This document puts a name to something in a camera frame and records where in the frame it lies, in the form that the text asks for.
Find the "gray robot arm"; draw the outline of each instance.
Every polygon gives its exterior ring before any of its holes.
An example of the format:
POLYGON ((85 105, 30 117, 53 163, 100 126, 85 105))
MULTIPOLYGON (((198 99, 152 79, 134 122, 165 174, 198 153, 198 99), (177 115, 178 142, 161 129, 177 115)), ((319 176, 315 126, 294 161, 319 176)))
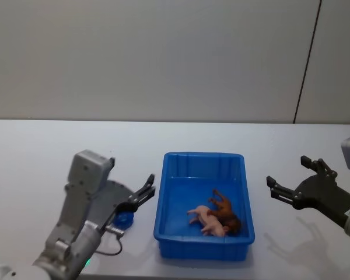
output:
POLYGON ((154 175, 144 186, 132 192, 126 186, 108 180, 114 159, 90 150, 74 156, 65 186, 66 199, 61 215, 45 242, 45 248, 32 266, 0 266, 0 280, 72 280, 83 270, 97 250, 105 232, 117 240, 123 231, 110 224, 116 214, 136 212, 155 193, 154 175))

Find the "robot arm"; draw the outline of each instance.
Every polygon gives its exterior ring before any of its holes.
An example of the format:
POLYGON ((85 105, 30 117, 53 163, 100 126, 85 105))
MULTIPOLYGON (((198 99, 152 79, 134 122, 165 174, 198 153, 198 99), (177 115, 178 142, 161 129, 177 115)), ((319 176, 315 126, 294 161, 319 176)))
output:
MULTIPOLYGON (((342 151, 350 169, 350 138, 342 144, 342 151)), ((305 179, 293 191, 267 177, 271 197, 291 204, 295 209, 314 208, 345 229, 350 236, 350 193, 337 186, 337 172, 330 169, 323 159, 312 161, 301 157, 301 165, 312 169, 315 175, 305 179)))
POLYGON ((23 278, 39 280, 71 280, 83 270, 97 250, 105 232, 117 240, 123 231, 112 227, 116 214, 136 212, 155 193, 154 175, 144 186, 132 192, 126 186, 108 180, 114 159, 107 159, 90 150, 74 156, 65 186, 66 199, 61 215, 45 248, 33 266, 12 268, 0 266, 0 280, 23 278))

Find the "blue bottle cap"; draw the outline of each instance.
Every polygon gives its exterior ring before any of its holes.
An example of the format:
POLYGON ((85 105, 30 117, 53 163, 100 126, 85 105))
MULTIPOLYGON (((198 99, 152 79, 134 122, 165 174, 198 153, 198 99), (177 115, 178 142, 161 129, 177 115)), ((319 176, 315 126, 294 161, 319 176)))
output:
POLYGON ((121 230, 126 230, 134 223, 134 213, 122 212, 114 217, 112 224, 121 230))

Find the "gray wall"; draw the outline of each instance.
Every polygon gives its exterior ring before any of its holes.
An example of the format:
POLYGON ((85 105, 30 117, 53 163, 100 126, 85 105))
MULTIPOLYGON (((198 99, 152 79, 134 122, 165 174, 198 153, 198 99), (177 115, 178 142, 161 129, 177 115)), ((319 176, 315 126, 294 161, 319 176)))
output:
MULTIPOLYGON (((291 123, 318 5, 0 0, 0 118, 291 123)), ((350 122, 350 0, 323 0, 297 121, 350 122)))
POLYGON ((350 123, 350 0, 321 5, 297 122, 350 123))

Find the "green light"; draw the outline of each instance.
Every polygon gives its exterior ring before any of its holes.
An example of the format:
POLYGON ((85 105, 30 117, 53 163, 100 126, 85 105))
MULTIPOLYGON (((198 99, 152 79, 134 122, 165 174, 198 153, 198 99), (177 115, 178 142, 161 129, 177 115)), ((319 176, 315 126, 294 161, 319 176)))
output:
POLYGON ((84 265, 84 267, 86 267, 87 265, 89 265, 89 263, 91 262, 91 259, 87 260, 86 264, 84 265))

